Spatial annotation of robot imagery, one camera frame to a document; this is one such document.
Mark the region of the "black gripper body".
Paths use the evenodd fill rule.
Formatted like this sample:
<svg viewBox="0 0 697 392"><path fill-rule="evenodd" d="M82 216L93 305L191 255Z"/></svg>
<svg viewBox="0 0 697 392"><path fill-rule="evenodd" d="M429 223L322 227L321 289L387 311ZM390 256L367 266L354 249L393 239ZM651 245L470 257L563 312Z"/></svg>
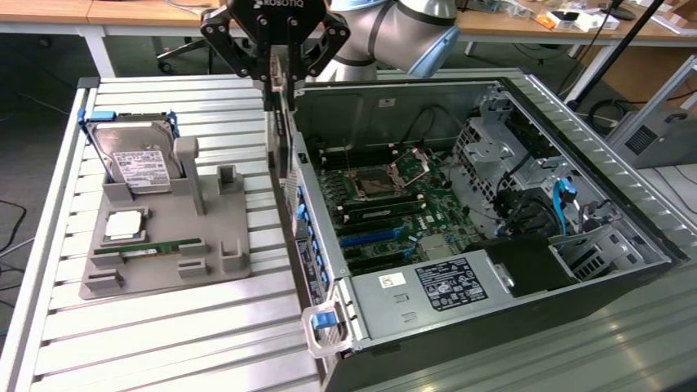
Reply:
<svg viewBox="0 0 697 392"><path fill-rule="evenodd" d="M255 43L302 43L325 18L323 1L227 1L227 12Z"/></svg>

